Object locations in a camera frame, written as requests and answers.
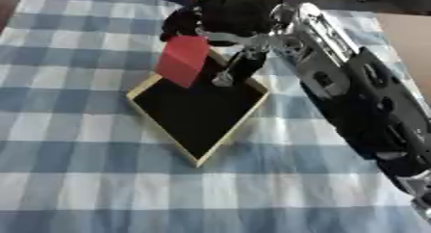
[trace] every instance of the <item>wooden tray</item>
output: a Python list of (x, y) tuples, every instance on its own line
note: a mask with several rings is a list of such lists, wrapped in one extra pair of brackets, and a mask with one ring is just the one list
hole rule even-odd
[(200, 167), (268, 96), (254, 79), (233, 88), (219, 88), (211, 78), (224, 65), (211, 52), (194, 84), (183, 89), (158, 74), (127, 94), (132, 106), (151, 118)]

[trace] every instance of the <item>robotic arm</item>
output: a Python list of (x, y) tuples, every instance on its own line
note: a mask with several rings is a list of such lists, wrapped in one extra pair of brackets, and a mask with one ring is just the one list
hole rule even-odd
[(323, 116), (363, 158), (373, 160), (431, 222), (431, 121), (400, 80), (319, 8), (282, 0), (198, 0), (173, 13), (161, 40), (206, 37), (243, 45), (213, 80), (234, 87), (272, 50), (290, 67)]

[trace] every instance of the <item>red cube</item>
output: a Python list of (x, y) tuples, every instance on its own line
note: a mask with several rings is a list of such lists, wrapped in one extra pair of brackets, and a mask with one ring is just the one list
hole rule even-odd
[(202, 37), (172, 38), (159, 59), (156, 72), (169, 81), (188, 88), (201, 71), (210, 51)]

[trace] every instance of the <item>table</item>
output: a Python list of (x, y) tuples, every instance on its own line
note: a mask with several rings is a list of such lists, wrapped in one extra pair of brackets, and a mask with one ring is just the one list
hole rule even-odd
[[(429, 232), (273, 56), (265, 106), (203, 168), (183, 161), (124, 97), (175, 8), (21, 0), (0, 37), (0, 232)], [(330, 14), (409, 80), (374, 14)]]

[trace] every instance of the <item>gingham tablecloth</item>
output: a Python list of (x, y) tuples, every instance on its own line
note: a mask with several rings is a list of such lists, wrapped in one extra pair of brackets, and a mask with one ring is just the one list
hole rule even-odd
[[(22, 0), (0, 38), (0, 232), (430, 232), (287, 67), (203, 168), (127, 104), (163, 49), (162, 0)], [(400, 76), (371, 13), (331, 12)]]

